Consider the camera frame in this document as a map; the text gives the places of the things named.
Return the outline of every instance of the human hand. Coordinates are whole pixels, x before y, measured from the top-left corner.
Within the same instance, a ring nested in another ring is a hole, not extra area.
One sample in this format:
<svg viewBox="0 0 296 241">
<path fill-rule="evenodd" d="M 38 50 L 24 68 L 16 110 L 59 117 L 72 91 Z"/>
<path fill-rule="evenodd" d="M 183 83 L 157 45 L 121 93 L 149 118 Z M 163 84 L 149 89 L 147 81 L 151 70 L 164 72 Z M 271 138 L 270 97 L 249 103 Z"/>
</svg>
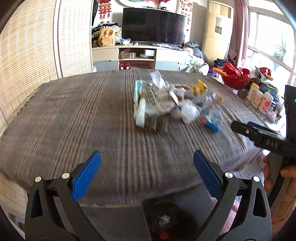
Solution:
<svg viewBox="0 0 296 241">
<path fill-rule="evenodd" d="M 271 179 L 270 179 L 270 165 L 268 156 L 266 156 L 263 159 L 263 162 L 266 163 L 266 166 L 263 169 L 264 174 L 264 189 L 266 193 L 268 193 L 271 189 Z M 276 213 L 272 213 L 272 222 L 277 223 L 281 220 L 283 220 L 287 215 L 291 213 L 294 208 L 294 205 L 291 205 L 294 203 L 296 199 L 296 166 L 291 165 L 288 167 L 285 167 L 281 170 L 281 176 L 283 178 L 292 178 L 290 185 L 285 193 L 285 196 L 282 200 L 282 203 L 280 204 L 278 210 Z"/>
</svg>

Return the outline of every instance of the pink curtain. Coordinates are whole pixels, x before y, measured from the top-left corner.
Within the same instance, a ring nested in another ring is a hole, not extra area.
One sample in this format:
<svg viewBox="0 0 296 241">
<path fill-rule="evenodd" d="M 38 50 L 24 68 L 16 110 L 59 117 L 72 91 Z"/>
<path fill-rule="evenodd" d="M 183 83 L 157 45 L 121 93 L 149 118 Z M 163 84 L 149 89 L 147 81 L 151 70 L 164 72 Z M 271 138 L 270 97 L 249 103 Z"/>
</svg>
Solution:
<svg viewBox="0 0 296 241">
<path fill-rule="evenodd" d="M 235 51 L 238 55 L 237 66 L 240 67 L 242 59 L 247 58 L 249 19 L 247 0 L 234 0 L 234 25 L 236 28 Z"/>
</svg>

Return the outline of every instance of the drawer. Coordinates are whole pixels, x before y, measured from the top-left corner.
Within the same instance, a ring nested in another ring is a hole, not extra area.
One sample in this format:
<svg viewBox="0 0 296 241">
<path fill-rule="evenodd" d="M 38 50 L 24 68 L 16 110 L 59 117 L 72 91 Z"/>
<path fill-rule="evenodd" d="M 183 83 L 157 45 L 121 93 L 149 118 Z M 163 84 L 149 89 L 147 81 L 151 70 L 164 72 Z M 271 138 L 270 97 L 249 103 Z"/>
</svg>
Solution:
<svg viewBox="0 0 296 241">
<path fill-rule="evenodd" d="M 118 60 L 119 49 L 96 49 L 92 50 L 93 62 L 105 61 L 105 60 Z"/>
<path fill-rule="evenodd" d="M 119 61 L 99 61 L 94 62 L 94 66 L 96 67 L 96 71 L 107 71 L 107 70 L 118 70 L 119 68 Z"/>
<path fill-rule="evenodd" d="M 184 67 L 185 64 L 178 64 L 167 61 L 156 61 L 155 69 L 156 70 L 170 70 L 170 71 L 180 71 L 180 67 Z"/>
<path fill-rule="evenodd" d="M 157 49 L 156 50 L 156 61 L 167 61 L 185 64 L 187 51 L 178 51 L 170 49 Z"/>
</svg>

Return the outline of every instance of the blue gripper pad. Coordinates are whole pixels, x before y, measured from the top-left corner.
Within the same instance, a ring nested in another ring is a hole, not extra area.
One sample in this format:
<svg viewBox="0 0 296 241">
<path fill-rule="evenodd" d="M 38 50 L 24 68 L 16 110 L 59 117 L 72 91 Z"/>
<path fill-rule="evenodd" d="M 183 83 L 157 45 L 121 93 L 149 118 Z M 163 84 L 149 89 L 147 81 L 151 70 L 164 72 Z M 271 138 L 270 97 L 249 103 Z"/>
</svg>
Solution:
<svg viewBox="0 0 296 241">
<path fill-rule="evenodd" d="M 212 197 L 215 197 L 218 201 L 222 198 L 222 180 L 216 175 L 213 168 L 210 166 L 209 161 L 205 157 L 205 155 L 200 151 L 196 151 L 193 155 L 193 164 L 202 178 L 203 183 L 205 184 L 208 192 Z"/>
<path fill-rule="evenodd" d="M 89 186 L 101 167 L 101 160 L 101 154 L 95 152 L 91 160 L 85 165 L 84 169 L 73 183 L 72 196 L 76 202 L 78 199 L 85 196 Z"/>
</svg>

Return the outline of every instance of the cardboard box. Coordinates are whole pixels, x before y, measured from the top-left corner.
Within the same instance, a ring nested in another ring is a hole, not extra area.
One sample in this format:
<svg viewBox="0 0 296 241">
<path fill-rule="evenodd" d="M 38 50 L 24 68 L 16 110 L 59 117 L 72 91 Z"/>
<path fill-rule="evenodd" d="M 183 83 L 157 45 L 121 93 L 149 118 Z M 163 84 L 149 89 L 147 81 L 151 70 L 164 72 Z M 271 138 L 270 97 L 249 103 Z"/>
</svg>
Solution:
<svg viewBox="0 0 296 241">
<path fill-rule="evenodd" d="M 144 55 L 146 55 L 146 56 L 154 56 L 155 55 L 155 50 L 153 50 L 153 49 L 144 49 Z"/>
<path fill-rule="evenodd" d="M 119 59 L 134 58 L 134 57 L 136 57 L 136 53 L 122 53 L 119 55 Z"/>
</svg>

